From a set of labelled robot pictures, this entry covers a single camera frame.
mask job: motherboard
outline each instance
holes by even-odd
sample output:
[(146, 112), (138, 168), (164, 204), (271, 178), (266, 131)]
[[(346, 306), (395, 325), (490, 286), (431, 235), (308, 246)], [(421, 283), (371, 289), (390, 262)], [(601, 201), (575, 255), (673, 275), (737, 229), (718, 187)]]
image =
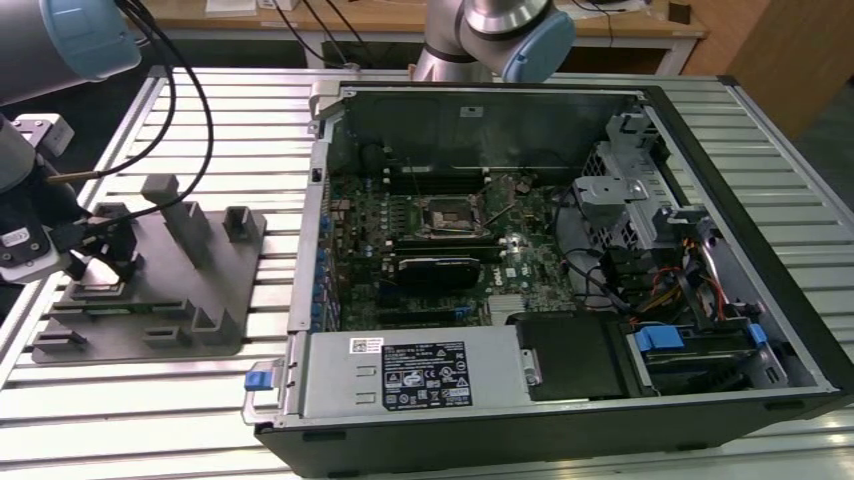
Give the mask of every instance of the motherboard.
[(555, 191), (525, 172), (333, 176), (341, 329), (498, 325), (574, 309)]

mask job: blue latch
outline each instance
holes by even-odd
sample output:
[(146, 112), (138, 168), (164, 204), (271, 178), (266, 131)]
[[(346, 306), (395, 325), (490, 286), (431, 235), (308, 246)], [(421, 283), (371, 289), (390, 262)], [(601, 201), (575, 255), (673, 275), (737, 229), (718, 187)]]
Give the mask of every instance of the blue latch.
[(272, 372), (268, 370), (254, 370), (247, 372), (243, 389), (247, 392), (272, 390)]
[(638, 349), (642, 352), (685, 348), (682, 335), (679, 335), (679, 330), (673, 325), (643, 327), (635, 333), (635, 342), (638, 342)]
[(762, 325), (758, 323), (750, 324), (750, 336), (753, 337), (753, 341), (757, 344), (757, 347), (761, 347), (766, 343), (769, 343), (769, 336), (765, 334), (765, 330), (762, 330)]

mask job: wooden table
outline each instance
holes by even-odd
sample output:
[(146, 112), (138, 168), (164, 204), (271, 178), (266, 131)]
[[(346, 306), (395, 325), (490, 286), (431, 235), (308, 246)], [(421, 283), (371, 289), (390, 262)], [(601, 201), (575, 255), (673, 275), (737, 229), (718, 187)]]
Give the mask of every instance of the wooden table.
[[(334, 1), (366, 41), (425, 41), (429, 0)], [(559, 6), (570, 2), (571, 0), (557, 0)], [(653, 12), (611, 15), (613, 39), (606, 17), (577, 20), (575, 46), (666, 50), (657, 73), (678, 75), (697, 41), (707, 34), (707, 29), (698, 21), (682, 25), (663, 20), (666, 3), (666, 0), (654, 0)], [(146, 0), (146, 5), (162, 27), (175, 38), (295, 40), (275, 10), (259, 9), (258, 15), (251, 17), (208, 18), (204, 14), (206, 0)], [(312, 6), (334, 31), (335, 38), (341, 41), (354, 41), (355, 36), (326, 1), (312, 0)], [(308, 46), (321, 51), (327, 38), (304, 3), (292, 12), (286, 12), (286, 15)], [(323, 68), (321, 60), (311, 55), (306, 55), (306, 58), (310, 68)]]

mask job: cord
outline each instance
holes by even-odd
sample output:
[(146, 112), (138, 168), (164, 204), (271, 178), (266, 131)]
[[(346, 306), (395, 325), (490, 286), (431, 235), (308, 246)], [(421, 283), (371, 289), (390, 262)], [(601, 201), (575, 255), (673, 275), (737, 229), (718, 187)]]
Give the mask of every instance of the cord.
[(182, 67), (187, 71), (190, 80), (192, 81), (192, 84), (196, 87), (196, 91), (199, 92), (199, 100), (202, 101), (202, 108), (204, 110), (204, 118), (207, 123), (207, 137), (208, 137), (207, 150), (204, 153), (204, 159), (202, 161), (202, 168), (199, 169), (199, 172), (196, 173), (196, 177), (194, 178), (192, 182), (190, 183), (190, 186), (187, 187), (183, 193), (180, 193), (172, 200), (170, 200), (163, 204), (155, 205), (154, 207), (146, 208), (138, 212), (130, 213), (128, 215), (123, 215), (119, 218), (107, 220), (103, 223), (90, 226), (90, 231), (88, 231), (90, 234), (100, 233), (106, 231), (110, 227), (119, 225), (120, 223), (134, 220), (135, 218), (139, 218), (151, 213), (160, 212), (164, 209), (170, 208), (171, 206), (178, 205), (180, 202), (183, 202), (184, 199), (190, 196), (190, 194), (195, 191), (196, 187), (199, 186), (199, 183), (202, 182), (202, 178), (204, 177), (204, 174), (208, 171), (208, 167), (211, 166), (211, 159), (214, 158), (214, 143), (215, 143), (214, 114), (211, 112), (211, 105), (208, 103), (208, 98), (207, 98), (207, 95), (204, 94), (204, 88), (202, 87), (202, 82), (199, 81), (196, 72), (194, 71), (192, 66), (190, 65), (190, 62), (184, 58), (184, 55), (182, 54), (178, 47), (175, 46), (175, 43), (172, 43), (172, 39), (166, 35), (166, 33), (163, 33), (163, 30), (158, 26), (158, 23), (154, 20), (154, 17), (151, 16), (151, 12), (146, 8), (146, 6), (140, 3), (140, 1), (139, 0), (118, 0), (116, 4), (119, 5), (119, 8), (122, 9), (123, 13), (128, 16), (128, 18), (136, 17), (136, 19), (142, 23), (144, 23), (146, 26), (151, 29), (151, 32), (154, 32), (160, 37), (160, 40), (163, 41), (168, 50), (172, 52), (172, 55), (178, 59), (178, 63), (182, 65)]
[(583, 6), (581, 3), (578, 3), (578, 0), (573, 0), (573, 3), (575, 4), (575, 6), (578, 8), (581, 8), (582, 10), (586, 10), (587, 12), (601, 12), (605, 13), (605, 16), (607, 17), (609, 20), (609, 48), (614, 48), (614, 26), (611, 25), (611, 13), (623, 13), (626, 12), (625, 8), (617, 8), (613, 10), (606, 10), (603, 9), (598, 3), (590, 3), (594, 8), (587, 8), (586, 6)]
[(365, 43), (365, 40), (362, 40), (362, 35), (359, 35), (359, 32), (353, 27), (353, 25), (350, 23), (350, 20), (347, 20), (347, 17), (345, 16), (342, 11), (335, 6), (335, 3), (333, 3), (333, 0), (326, 0), (326, 3), (330, 5), (333, 10), (335, 10), (338, 18), (342, 19), (342, 22), (345, 22), (345, 25), (347, 25), (347, 28), (350, 29), (350, 31), (353, 32), (354, 36), (357, 37), (357, 40), (359, 41), (359, 44), (362, 45), (362, 48), (365, 48), (365, 54), (367, 55), (369, 60), (371, 61), (371, 65), (374, 66), (374, 68), (379, 68), (379, 62), (377, 61), (377, 58), (374, 58), (374, 54), (371, 53), (371, 49), (369, 48), (369, 44)]
[(303, 2), (306, 3), (306, 8), (308, 8), (308, 11), (311, 12), (311, 16), (315, 17), (315, 20), (321, 24), (321, 28), (323, 29), (326, 36), (330, 37), (330, 40), (333, 41), (333, 47), (335, 48), (335, 52), (338, 53), (338, 56), (342, 59), (342, 64), (347, 65), (347, 57), (345, 56), (345, 50), (342, 50), (342, 46), (338, 44), (338, 40), (335, 40), (335, 36), (333, 36), (333, 32), (326, 26), (326, 22), (321, 18), (321, 15), (318, 15), (318, 12), (315, 12), (315, 7), (311, 6), (311, 2), (308, 0), (303, 0)]
[(127, 170), (131, 166), (139, 163), (140, 160), (148, 157), (148, 155), (151, 154), (151, 152), (154, 152), (158, 145), (160, 145), (160, 142), (166, 137), (167, 131), (172, 127), (175, 112), (178, 110), (178, 87), (175, 85), (176, 82), (175, 82), (175, 74), (172, 72), (172, 65), (167, 60), (167, 56), (163, 50), (155, 43), (155, 39), (151, 34), (151, 31), (147, 31), (146, 24), (134, 15), (128, 15), (128, 18), (131, 19), (131, 22), (134, 22), (134, 24), (136, 25), (136, 28), (139, 28), (140, 31), (143, 32), (143, 35), (146, 36), (146, 40), (151, 44), (151, 48), (155, 52), (155, 56), (158, 57), (158, 61), (163, 64), (163, 67), (166, 69), (166, 76), (170, 84), (170, 110), (167, 111), (167, 114), (166, 114), (166, 119), (163, 121), (163, 126), (160, 127), (160, 132), (158, 133), (158, 136), (154, 138), (154, 140), (151, 141), (146, 149), (142, 152), (139, 152), (131, 159), (128, 159), (126, 162), (120, 163), (115, 167), (111, 167), (107, 170), (95, 172), (98, 175), (96, 178), (106, 177), (107, 175), (114, 175), (122, 172), (123, 170)]
[(284, 12), (282, 11), (282, 7), (279, 6), (279, 2), (272, 2), (274, 6), (276, 7), (276, 11), (279, 12), (279, 16), (282, 17), (282, 21), (284, 22), (284, 24), (288, 27), (288, 30), (291, 30), (291, 34), (294, 35), (294, 38), (296, 39), (296, 42), (300, 44), (300, 46), (306, 49), (306, 51), (308, 53), (311, 53), (311, 55), (321, 60), (323, 63), (326, 63), (327, 65), (331, 65), (333, 67), (338, 67), (338, 68), (347, 68), (347, 65), (345, 65), (345, 63), (335, 63), (330, 60), (327, 60), (323, 55), (321, 55), (318, 52), (315, 52), (314, 48), (311, 48), (308, 46), (308, 44), (306, 43), (306, 40), (303, 40), (302, 35), (299, 34), (299, 32), (296, 31), (296, 29), (294, 28), (294, 25), (291, 24), (291, 21), (288, 20), (288, 17), (284, 16)]

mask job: table leg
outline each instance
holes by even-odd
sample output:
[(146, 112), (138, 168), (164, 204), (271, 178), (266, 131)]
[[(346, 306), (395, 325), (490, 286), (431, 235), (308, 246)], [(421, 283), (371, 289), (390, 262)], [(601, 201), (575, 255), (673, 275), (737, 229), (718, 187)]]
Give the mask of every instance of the table leg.
[(697, 45), (697, 38), (681, 38), (674, 41), (673, 47), (667, 50), (662, 63), (658, 66), (657, 75), (679, 75), (685, 64), (689, 61), (694, 46)]
[[(311, 49), (318, 52), (318, 55), (323, 56), (323, 41), (326, 40), (323, 33), (321, 32), (300, 32), (300, 37), (303, 37), (303, 41), (306, 45), (311, 47)], [(306, 64), (311, 69), (323, 69), (326, 68), (326, 64), (323, 60), (315, 57), (306, 48), (303, 48), (303, 53), (306, 54)]]

